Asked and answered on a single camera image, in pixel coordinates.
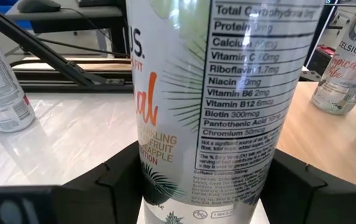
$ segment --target computer mouse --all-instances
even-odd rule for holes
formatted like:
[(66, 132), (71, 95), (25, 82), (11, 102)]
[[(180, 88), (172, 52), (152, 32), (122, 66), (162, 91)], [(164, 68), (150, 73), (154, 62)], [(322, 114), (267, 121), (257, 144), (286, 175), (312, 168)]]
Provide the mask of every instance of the computer mouse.
[(57, 12), (60, 4), (51, 0), (23, 0), (17, 5), (19, 12)]

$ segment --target wooden table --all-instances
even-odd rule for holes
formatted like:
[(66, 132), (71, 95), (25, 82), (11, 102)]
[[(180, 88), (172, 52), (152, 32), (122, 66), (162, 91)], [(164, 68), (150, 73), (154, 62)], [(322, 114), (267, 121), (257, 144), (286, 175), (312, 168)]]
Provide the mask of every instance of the wooden table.
[(298, 83), (277, 148), (356, 184), (356, 106), (345, 116), (319, 110), (310, 102), (316, 85)]

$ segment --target white table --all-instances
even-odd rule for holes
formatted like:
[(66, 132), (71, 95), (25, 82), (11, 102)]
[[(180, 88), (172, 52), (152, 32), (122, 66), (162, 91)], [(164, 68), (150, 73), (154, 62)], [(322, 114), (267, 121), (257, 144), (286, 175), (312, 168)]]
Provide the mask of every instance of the white table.
[[(138, 139), (132, 94), (28, 94), (37, 120), (0, 133), (0, 185), (64, 184)], [(144, 224), (141, 210), (138, 224)], [(269, 223), (262, 205), (253, 224)]]

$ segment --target black holder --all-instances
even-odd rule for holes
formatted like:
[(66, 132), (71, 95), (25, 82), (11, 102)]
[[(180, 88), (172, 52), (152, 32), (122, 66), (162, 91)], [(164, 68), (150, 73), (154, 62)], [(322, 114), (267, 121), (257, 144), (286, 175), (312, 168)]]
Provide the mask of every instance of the black holder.
[[(136, 224), (143, 189), (135, 142), (63, 186), (0, 187), (0, 223)], [(356, 185), (279, 150), (261, 199), (271, 224), (356, 223)]]

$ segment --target tabletop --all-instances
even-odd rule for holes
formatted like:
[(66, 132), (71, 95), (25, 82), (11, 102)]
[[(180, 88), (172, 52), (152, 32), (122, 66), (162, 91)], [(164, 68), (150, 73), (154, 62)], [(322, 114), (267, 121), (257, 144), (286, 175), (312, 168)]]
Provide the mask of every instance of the tabletop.
[[(356, 183), (356, 107), (347, 116), (325, 114), (309, 102), (315, 87), (298, 84), (278, 148)], [(64, 184), (138, 138), (132, 94), (27, 95), (37, 119), (0, 133), (0, 185)], [(252, 223), (268, 223), (261, 204)]]
[(120, 17), (123, 13), (116, 6), (94, 6), (94, 7), (79, 7), (76, 0), (54, 0), (62, 6), (58, 12), (33, 12), (23, 13), (17, 10), (17, 5), (22, 0), (13, 5), (13, 7), (6, 13), (6, 17), (14, 20), (29, 20), (29, 21), (47, 21), (55, 19), (82, 19), (82, 15), (69, 10), (74, 9), (81, 12), (88, 18), (102, 18), (102, 17)]

